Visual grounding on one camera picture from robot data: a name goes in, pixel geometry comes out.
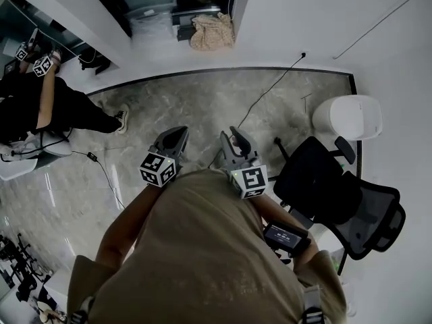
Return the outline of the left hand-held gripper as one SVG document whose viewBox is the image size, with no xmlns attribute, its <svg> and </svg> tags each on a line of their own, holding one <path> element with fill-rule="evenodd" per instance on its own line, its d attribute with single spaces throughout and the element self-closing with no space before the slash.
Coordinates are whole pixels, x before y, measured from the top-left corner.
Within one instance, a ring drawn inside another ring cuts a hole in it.
<svg viewBox="0 0 432 324">
<path fill-rule="evenodd" d="M 158 135 L 139 166 L 141 177 L 148 185 L 162 188 L 175 180 L 181 169 L 179 158 L 186 148 L 188 137 L 187 126 L 170 128 Z"/>
</svg>

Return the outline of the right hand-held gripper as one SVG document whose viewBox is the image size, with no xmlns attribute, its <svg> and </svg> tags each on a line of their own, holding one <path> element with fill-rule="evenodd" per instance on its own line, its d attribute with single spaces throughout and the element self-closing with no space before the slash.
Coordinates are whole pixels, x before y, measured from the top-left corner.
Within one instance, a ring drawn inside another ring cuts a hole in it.
<svg viewBox="0 0 432 324">
<path fill-rule="evenodd" d="M 224 171 L 229 183 L 241 199 L 260 196 L 268 187 L 267 167 L 261 163 L 258 154 L 258 146 L 250 134 L 229 127 L 234 137 L 233 145 L 240 149 L 239 154 L 234 154 L 234 149 L 229 136 L 221 131 L 220 141 L 225 158 Z"/>
</svg>

